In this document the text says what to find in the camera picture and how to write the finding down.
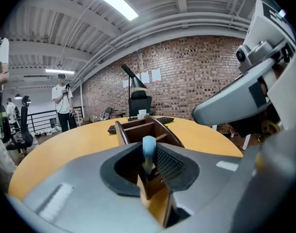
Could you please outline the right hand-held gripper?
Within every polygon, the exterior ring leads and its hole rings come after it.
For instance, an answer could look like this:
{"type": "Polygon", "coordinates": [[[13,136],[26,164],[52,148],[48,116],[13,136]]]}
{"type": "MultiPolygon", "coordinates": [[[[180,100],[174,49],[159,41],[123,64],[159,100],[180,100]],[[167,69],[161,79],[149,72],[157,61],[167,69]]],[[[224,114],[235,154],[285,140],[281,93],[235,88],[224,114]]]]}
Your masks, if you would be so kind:
{"type": "Polygon", "coordinates": [[[272,104],[285,130],[296,128],[296,37],[291,25],[262,0],[242,45],[245,67],[239,78],[247,118],[272,104]]]}

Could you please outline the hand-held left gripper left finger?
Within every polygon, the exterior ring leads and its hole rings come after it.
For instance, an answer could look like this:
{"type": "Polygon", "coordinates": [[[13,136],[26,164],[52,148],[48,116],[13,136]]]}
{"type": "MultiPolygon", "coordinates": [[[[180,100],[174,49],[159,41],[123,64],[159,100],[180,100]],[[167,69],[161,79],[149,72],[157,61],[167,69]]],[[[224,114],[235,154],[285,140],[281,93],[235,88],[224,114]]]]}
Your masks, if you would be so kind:
{"type": "Polygon", "coordinates": [[[22,200],[7,195],[37,233],[159,233],[163,227],[140,198],[116,194],[101,179],[109,158],[134,144],[75,158],[41,181],[22,200]]]}

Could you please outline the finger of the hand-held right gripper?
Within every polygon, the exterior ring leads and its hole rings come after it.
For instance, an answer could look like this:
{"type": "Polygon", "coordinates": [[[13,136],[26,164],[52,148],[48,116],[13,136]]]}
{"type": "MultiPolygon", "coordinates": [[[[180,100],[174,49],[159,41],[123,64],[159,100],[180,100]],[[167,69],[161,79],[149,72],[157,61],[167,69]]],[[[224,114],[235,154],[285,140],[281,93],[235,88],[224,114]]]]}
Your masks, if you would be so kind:
{"type": "Polygon", "coordinates": [[[275,61],[271,58],[253,67],[235,81],[197,105],[192,118],[198,124],[219,125],[251,117],[269,104],[262,90],[260,78],[274,73],[275,61]]]}

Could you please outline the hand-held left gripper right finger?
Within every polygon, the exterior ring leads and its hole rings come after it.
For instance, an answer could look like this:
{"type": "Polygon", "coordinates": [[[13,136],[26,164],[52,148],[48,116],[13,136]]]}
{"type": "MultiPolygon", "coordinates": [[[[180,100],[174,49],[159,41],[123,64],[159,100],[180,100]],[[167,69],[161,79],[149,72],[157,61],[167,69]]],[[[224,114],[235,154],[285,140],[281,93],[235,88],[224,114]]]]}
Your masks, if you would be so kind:
{"type": "Polygon", "coordinates": [[[156,166],[169,188],[165,233],[241,233],[239,211],[255,175],[257,148],[242,157],[158,144],[156,166]]]}

